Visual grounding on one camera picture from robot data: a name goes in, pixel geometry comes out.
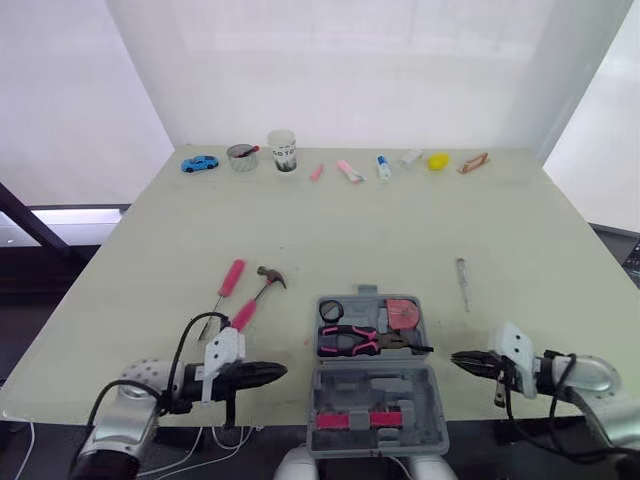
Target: blue toy car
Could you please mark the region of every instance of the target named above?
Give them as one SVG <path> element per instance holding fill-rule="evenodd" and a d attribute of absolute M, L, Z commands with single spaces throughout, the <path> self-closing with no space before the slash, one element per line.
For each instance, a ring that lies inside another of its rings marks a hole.
<path fill-rule="evenodd" d="M 198 155 L 197 157 L 187 158 L 182 162 L 180 168 L 183 172 L 192 173 L 196 170 L 211 170 L 218 166 L 218 159 L 211 155 Z"/>

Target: white cable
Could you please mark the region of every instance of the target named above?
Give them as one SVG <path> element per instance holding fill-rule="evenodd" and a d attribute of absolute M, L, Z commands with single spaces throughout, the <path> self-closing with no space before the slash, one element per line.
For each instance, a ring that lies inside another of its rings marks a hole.
<path fill-rule="evenodd" d="M 247 434 L 247 437 L 245 439 L 243 439 L 238 444 L 238 447 L 233 452 L 231 452 L 229 455 L 227 455 L 226 457 L 216 458 L 215 460 L 209 460 L 208 462 L 198 463 L 196 465 L 191 465 L 189 467 L 180 468 L 178 470 L 174 470 L 171 473 L 167 473 L 165 475 L 162 475 L 162 476 L 156 478 L 155 480 L 162 480 L 164 478 L 168 478 L 168 477 L 170 477 L 172 475 L 175 475 L 176 473 L 186 472 L 186 471 L 189 471 L 189 470 L 193 470 L 194 468 L 200 468 L 200 467 L 204 467 L 204 466 L 207 466 L 207 465 L 212 465 L 214 463 L 221 462 L 223 460 L 227 460 L 228 458 L 233 457 L 236 453 L 238 453 L 240 451 L 240 448 L 242 447 L 242 445 L 244 445 L 246 443 L 246 441 L 249 440 L 249 437 L 251 436 L 252 432 L 253 432 L 253 427 L 249 429 L 249 433 Z"/>
<path fill-rule="evenodd" d="M 24 467 L 27 466 L 27 462 L 29 461 L 29 457 L 31 456 L 31 452 L 33 451 L 33 446 L 36 444 L 36 429 L 33 426 L 33 422 L 29 422 L 29 427 L 31 427 L 31 443 L 29 444 L 29 449 L 27 450 L 27 454 L 22 461 L 22 465 L 20 465 L 20 470 L 16 473 L 16 476 L 13 477 L 13 480 L 18 480 L 24 471 Z"/>
<path fill-rule="evenodd" d="M 182 460 L 178 460 L 177 462 L 172 463 L 171 465 L 167 465 L 165 467 L 154 468 L 153 470 L 147 470 L 146 472 L 139 473 L 137 478 L 144 477 L 146 475 L 152 475 L 154 473 L 164 472 L 165 470 L 169 470 L 170 468 L 177 467 L 178 465 L 182 465 L 184 462 L 189 460 L 191 458 L 191 455 L 193 455 L 193 452 L 195 451 L 196 447 L 198 446 L 198 442 L 200 442 L 200 437 L 202 436 L 203 429 L 204 427 L 200 427 L 200 430 L 198 430 L 198 435 L 196 436 L 196 441 L 193 443 L 193 447 L 191 447 L 191 450 L 189 450 L 189 453 L 187 453 L 187 456 L 184 457 Z"/>
<path fill-rule="evenodd" d="M 251 435 L 252 429 L 253 427 L 251 427 L 251 429 L 249 430 L 247 438 L 249 438 L 249 435 Z M 213 435 L 213 441 L 216 442 L 216 445 L 218 445 L 220 448 L 222 448 L 223 450 L 235 450 L 236 448 L 242 446 L 240 442 L 242 442 L 242 437 L 244 436 L 244 427 L 240 427 L 240 440 L 238 440 L 237 445 L 225 445 L 220 440 L 218 440 L 218 435 L 216 435 L 216 427 L 211 427 L 211 434 Z"/>
<path fill-rule="evenodd" d="M 402 469 L 404 474 L 407 476 L 408 480 L 413 480 L 413 477 L 409 473 L 409 470 L 407 470 L 407 467 L 404 466 L 404 463 L 402 463 L 398 457 L 387 457 L 387 458 L 390 458 L 391 460 L 396 462 L 398 465 L 400 465 L 400 468 Z"/>

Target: black ring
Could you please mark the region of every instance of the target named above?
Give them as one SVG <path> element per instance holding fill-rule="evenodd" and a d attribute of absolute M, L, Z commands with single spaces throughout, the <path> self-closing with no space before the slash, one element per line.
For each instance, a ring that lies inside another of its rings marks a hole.
<path fill-rule="evenodd" d="M 326 305 L 329 305 L 331 308 L 323 313 L 323 307 Z M 338 316 L 336 318 L 327 318 L 325 315 L 336 307 L 338 307 Z M 320 312 L 320 318 L 322 318 L 326 323 L 338 323 L 338 321 L 344 317 L 344 308 L 342 307 L 342 304 L 336 300 L 325 300 L 320 303 L 320 305 L 318 305 L 318 312 Z"/>

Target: pink screwdriver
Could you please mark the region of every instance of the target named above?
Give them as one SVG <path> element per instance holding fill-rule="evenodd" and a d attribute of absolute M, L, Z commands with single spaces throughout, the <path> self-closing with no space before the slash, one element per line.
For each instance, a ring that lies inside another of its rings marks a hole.
<path fill-rule="evenodd" d="M 212 310 L 213 312 L 215 312 L 218 309 L 220 300 L 222 300 L 223 297 L 230 297 L 231 294 L 233 293 L 233 289 L 235 288 L 236 283 L 238 283 L 238 280 L 240 279 L 240 275 L 242 275 L 242 271 L 244 270 L 244 265 L 245 265 L 244 260 L 237 259 L 233 261 L 231 268 L 227 272 L 227 276 L 224 277 L 224 281 L 222 282 L 222 286 L 220 287 L 220 290 L 218 290 L 218 295 L 220 295 L 220 297 L 216 302 L 216 306 L 213 307 L 213 310 Z M 207 334 L 207 332 L 209 331 L 209 328 L 211 327 L 212 318 L 213 317 L 209 317 L 207 319 L 207 323 L 204 325 L 202 332 L 200 332 L 200 335 L 198 336 L 198 341 L 202 340 L 204 336 Z"/>

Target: hammer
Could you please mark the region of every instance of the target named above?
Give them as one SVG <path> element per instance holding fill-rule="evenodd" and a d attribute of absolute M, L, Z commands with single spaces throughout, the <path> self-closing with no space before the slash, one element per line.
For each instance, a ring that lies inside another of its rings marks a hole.
<path fill-rule="evenodd" d="M 287 285 L 284 283 L 284 278 L 282 274 L 277 270 L 268 269 L 267 267 L 258 267 L 258 275 L 264 275 L 266 277 L 265 285 L 260 289 L 258 294 L 251 300 L 249 300 L 244 307 L 240 309 L 240 311 L 236 314 L 231 322 L 231 327 L 235 328 L 239 332 L 249 323 L 251 317 L 256 311 L 256 307 L 258 306 L 258 298 L 264 293 L 269 285 L 272 285 L 275 282 L 280 282 L 284 288 L 287 288 Z"/>

